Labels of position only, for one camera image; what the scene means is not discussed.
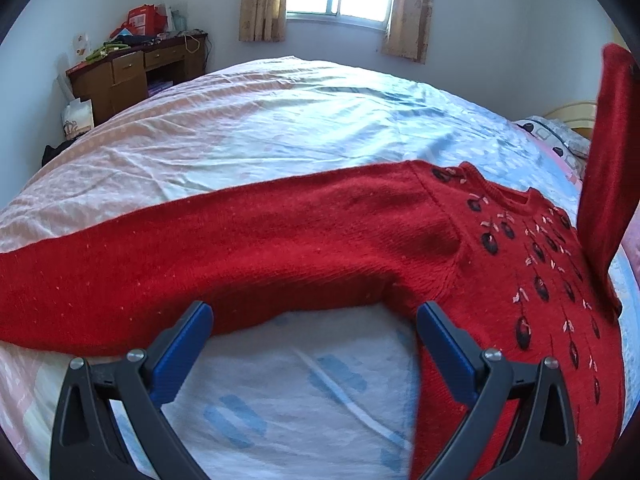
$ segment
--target bed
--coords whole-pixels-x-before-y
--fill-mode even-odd
[[[575,175],[519,126],[426,84],[287,57],[184,83],[92,130],[0,213],[0,251],[210,190],[413,158],[468,160],[500,184],[538,188],[575,221]],[[640,293],[622,249],[610,275],[624,307],[626,424],[640,398]],[[39,479],[70,358],[0,344],[0,426]],[[210,339],[163,411],[211,478],[398,479],[418,380],[414,332],[382,305],[291,312]],[[136,465],[155,476],[114,410]]]

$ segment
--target wooden desk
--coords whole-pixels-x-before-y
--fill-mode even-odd
[[[190,81],[205,73],[206,34],[171,38],[150,46],[112,52],[68,74],[76,98],[91,99],[97,126],[147,99],[154,80]]]

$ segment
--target curtain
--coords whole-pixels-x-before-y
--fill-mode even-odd
[[[286,19],[286,0],[242,0],[239,39],[282,41]]]
[[[432,10],[432,0],[393,0],[382,52],[424,64]]]

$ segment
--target silver bolt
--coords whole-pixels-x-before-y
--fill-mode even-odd
[[[560,363],[555,357],[545,357],[545,366],[547,368],[551,368],[552,370],[558,370],[558,368],[560,367]]]
[[[489,348],[484,351],[484,357],[487,358],[488,361],[498,362],[502,359],[502,352],[500,352],[497,348]]]
[[[71,368],[72,370],[79,370],[83,366],[84,366],[84,359],[82,359],[81,357],[74,357],[73,359],[71,359],[71,362],[69,363],[69,368]]]
[[[137,363],[141,361],[145,357],[145,351],[140,348],[134,348],[133,350],[129,350],[127,352],[127,361],[132,363]]]

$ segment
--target wall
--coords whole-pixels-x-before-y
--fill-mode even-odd
[[[59,144],[66,102],[55,82],[70,65],[73,37],[101,44],[129,9],[158,0],[31,0],[0,45],[0,207],[40,167],[45,144]]]
[[[261,57],[298,56],[428,82],[508,114],[504,81],[520,62],[530,0],[434,0],[425,66],[380,54],[382,33],[358,27],[309,22],[287,24],[283,43],[238,41],[240,0],[186,1],[190,27],[211,34],[215,51],[209,69],[217,70]]]
[[[602,47],[614,40],[597,0],[532,0],[517,85],[505,94],[512,118],[595,100]]]

